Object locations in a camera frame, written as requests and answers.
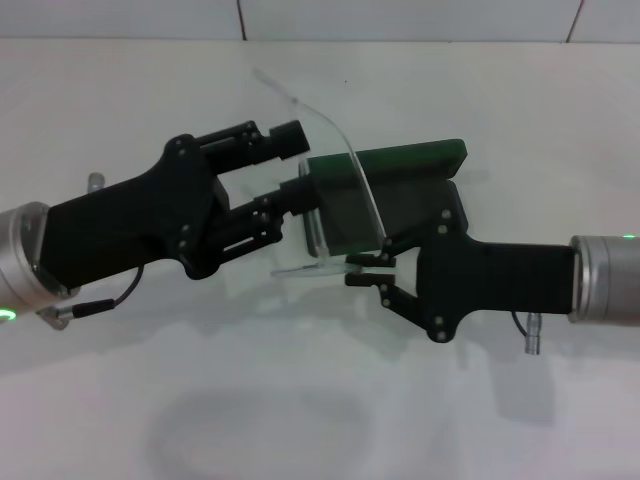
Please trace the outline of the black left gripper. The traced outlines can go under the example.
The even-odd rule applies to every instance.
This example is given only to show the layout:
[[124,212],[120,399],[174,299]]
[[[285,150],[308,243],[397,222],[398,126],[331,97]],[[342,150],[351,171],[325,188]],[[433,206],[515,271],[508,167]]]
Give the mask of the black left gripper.
[[320,206],[308,174],[229,210],[228,195],[213,172],[309,151],[298,120],[266,136],[253,121],[196,139],[178,136],[143,174],[51,207],[41,268],[67,288],[158,260],[178,261],[189,278],[205,278],[222,264],[281,241],[287,214]]

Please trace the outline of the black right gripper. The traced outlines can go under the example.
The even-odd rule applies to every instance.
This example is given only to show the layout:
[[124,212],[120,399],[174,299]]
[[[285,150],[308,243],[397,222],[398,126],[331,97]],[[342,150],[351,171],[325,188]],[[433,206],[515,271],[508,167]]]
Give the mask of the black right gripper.
[[437,343],[452,340],[476,311],[567,315],[572,311],[574,250],[566,245],[473,239],[442,214],[387,236],[379,254],[350,254],[347,268],[394,267],[418,249],[416,296],[392,274],[347,273],[348,287],[375,287],[381,305]]

